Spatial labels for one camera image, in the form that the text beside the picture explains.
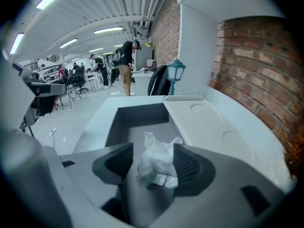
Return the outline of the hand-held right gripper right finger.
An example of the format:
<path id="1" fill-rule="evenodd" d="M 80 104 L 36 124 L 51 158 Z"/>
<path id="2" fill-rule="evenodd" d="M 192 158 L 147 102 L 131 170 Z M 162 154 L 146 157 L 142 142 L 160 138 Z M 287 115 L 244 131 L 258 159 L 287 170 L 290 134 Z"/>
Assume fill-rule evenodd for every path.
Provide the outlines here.
<path id="1" fill-rule="evenodd" d="M 175 197 L 201 194 L 215 179 L 216 169 L 207 158 L 196 154 L 181 144 L 174 144 L 173 166 L 178 178 Z"/>

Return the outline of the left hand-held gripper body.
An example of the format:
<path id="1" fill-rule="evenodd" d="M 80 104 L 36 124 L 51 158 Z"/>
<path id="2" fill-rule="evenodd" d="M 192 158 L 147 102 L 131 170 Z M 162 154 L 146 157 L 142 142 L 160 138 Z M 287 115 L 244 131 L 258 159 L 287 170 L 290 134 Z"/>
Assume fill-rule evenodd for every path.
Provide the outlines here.
<path id="1" fill-rule="evenodd" d="M 19 63 L 13 63 L 12 67 L 18 71 L 21 79 L 35 95 L 19 127 L 25 131 L 27 127 L 33 126 L 39 117 L 52 113 L 57 98 L 66 92 L 67 87 L 65 84 L 44 83 L 37 73 L 31 72 Z"/>

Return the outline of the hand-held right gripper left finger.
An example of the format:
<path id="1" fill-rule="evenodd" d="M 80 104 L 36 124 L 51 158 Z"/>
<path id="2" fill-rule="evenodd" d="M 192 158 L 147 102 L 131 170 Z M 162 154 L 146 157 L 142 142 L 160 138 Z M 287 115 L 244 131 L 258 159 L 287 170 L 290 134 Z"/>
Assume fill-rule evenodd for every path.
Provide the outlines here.
<path id="1" fill-rule="evenodd" d="M 100 150 L 92 171 L 103 183 L 121 185 L 133 164 L 133 143 L 108 146 Z"/>

